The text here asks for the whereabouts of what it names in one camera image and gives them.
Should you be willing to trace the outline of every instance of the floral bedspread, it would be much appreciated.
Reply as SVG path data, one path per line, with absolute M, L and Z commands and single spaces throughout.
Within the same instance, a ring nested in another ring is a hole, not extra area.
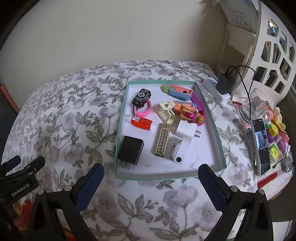
M 221 213 L 197 178 L 149 182 L 114 176 L 115 139 L 127 81 L 194 80 L 207 100 L 223 145 L 227 169 L 219 176 L 242 191 L 256 191 L 253 162 L 234 107 L 230 102 L 216 103 L 192 73 L 216 78 L 202 63 L 138 60 L 87 68 L 41 85 L 17 116 L 2 159 L 20 155 L 22 163 L 16 171 L 44 156 L 45 167 L 36 176 L 48 192 L 73 185 L 94 163 L 103 164 L 105 177 L 82 212 L 98 240 L 202 241 Z M 37 191 L 26 198 L 33 201 Z M 242 214 L 230 237 L 237 232 Z

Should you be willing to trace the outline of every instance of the black toy car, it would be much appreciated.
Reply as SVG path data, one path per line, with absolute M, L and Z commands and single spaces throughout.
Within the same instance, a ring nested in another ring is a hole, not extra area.
M 142 108 L 150 97 L 151 92 L 149 90 L 141 89 L 131 103 L 138 108 Z

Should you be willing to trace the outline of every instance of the metal tin lid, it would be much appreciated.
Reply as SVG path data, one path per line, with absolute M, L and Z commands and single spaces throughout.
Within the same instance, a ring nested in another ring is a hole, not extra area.
M 286 172 L 290 172 L 293 169 L 292 160 L 287 156 L 284 160 Z

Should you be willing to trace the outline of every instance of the orange glue stick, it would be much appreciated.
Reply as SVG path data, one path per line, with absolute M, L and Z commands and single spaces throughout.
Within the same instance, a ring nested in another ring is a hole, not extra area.
M 125 115 L 123 117 L 123 120 L 127 123 L 132 124 L 133 126 L 136 126 L 138 128 L 141 128 L 143 130 L 150 131 L 153 127 L 153 121 L 148 120 L 143 117 L 136 117 L 131 115 Z

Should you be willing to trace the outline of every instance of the pink wristband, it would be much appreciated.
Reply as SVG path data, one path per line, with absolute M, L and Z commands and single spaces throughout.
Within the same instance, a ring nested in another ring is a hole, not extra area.
M 150 100 L 147 100 L 146 103 L 148 104 L 148 109 L 145 110 L 145 111 L 142 111 L 142 112 L 138 112 L 138 107 L 135 106 L 135 105 L 133 106 L 134 116 L 136 116 L 136 117 L 146 117 L 147 115 L 150 114 L 150 112 L 151 112 L 151 106 L 152 106 L 151 101 Z

